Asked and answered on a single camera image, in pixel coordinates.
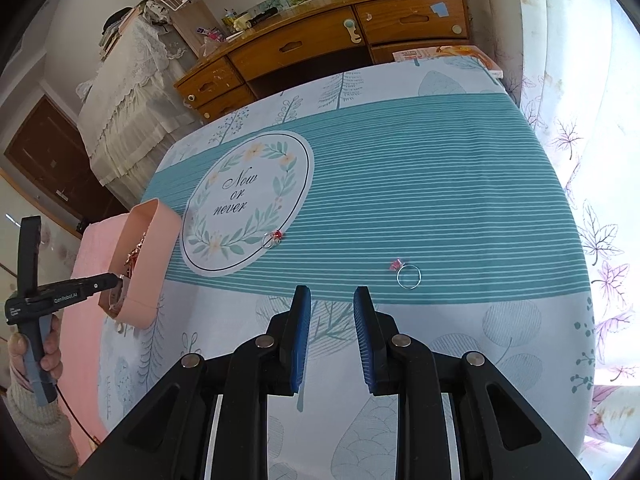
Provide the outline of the orange magazine stack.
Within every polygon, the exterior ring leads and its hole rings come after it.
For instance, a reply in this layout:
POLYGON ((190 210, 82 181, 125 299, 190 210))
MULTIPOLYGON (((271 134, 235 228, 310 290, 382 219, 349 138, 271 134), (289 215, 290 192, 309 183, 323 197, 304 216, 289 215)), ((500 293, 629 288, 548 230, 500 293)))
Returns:
POLYGON ((395 62, 432 60, 443 58, 447 64, 460 68, 482 66, 491 76, 504 77, 502 68, 484 51, 475 46, 441 46, 398 50, 393 52, 395 62))

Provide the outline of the pink fluffy blanket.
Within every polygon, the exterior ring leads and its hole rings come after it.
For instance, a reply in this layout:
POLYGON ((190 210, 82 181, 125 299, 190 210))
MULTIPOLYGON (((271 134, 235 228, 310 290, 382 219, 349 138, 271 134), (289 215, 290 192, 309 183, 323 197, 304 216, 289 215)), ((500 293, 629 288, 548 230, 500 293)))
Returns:
MULTIPOLYGON (((92 224, 80 241, 72 275, 74 278, 108 270, 116 243, 127 220, 124 214, 92 224)), ((58 386, 64 399, 61 410, 70 418, 73 445, 84 462, 96 448, 93 439, 107 435, 98 407, 98 378, 102 325, 106 315, 94 295, 64 310, 61 322, 61 352, 64 365, 58 386)))

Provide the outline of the floral window curtain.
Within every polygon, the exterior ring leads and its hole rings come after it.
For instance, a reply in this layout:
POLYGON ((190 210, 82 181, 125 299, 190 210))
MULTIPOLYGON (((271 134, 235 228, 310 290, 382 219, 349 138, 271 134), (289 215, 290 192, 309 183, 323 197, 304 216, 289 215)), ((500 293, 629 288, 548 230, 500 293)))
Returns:
POLYGON ((639 437, 639 34, 617 0, 469 0, 477 44, 544 146, 584 251, 596 329, 586 453, 639 437))

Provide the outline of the tree pattern tablecloth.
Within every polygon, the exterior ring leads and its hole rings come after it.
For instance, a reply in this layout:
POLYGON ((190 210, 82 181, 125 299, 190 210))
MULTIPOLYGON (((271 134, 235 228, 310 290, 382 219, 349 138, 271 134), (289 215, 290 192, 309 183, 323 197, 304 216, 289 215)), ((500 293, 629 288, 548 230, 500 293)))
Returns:
POLYGON ((113 429, 182 356, 233 351, 311 292, 299 393, 269 402, 273 479, 390 479, 397 401, 363 380, 352 296, 431 350, 484 354, 572 451, 594 371, 585 256, 535 133, 478 65, 390 63, 265 98, 175 146, 146 190, 182 220, 154 322, 103 326, 113 429), (405 290, 390 272, 414 263, 405 290))

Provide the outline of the wooden desk with drawers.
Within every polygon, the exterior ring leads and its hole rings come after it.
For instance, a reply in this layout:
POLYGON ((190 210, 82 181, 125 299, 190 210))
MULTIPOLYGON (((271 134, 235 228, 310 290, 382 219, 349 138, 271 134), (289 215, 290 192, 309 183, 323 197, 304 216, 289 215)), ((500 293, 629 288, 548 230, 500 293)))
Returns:
POLYGON ((212 122, 298 84, 390 62, 400 50, 471 41, 466 0, 312 0, 242 32, 175 88, 212 122))

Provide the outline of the pink plastic tray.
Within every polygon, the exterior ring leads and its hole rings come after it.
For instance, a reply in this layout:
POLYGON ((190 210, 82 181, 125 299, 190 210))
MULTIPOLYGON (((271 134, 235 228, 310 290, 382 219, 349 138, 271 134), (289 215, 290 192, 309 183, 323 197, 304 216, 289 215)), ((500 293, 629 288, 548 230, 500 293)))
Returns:
POLYGON ((180 226, 180 216, 158 198, 130 210, 108 266, 122 286, 99 296, 108 316, 140 330, 154 322, 180 226))

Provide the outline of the brown wooden door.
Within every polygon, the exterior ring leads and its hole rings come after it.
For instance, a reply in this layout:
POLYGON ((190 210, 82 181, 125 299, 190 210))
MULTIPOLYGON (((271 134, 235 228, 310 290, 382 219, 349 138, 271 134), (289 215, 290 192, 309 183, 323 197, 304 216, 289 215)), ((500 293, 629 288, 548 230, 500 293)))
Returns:
POLYGON ((4 154, 30 183, 83 226, 127 211, 99 184, 79 131, 47 96, 29 112, 4 154))

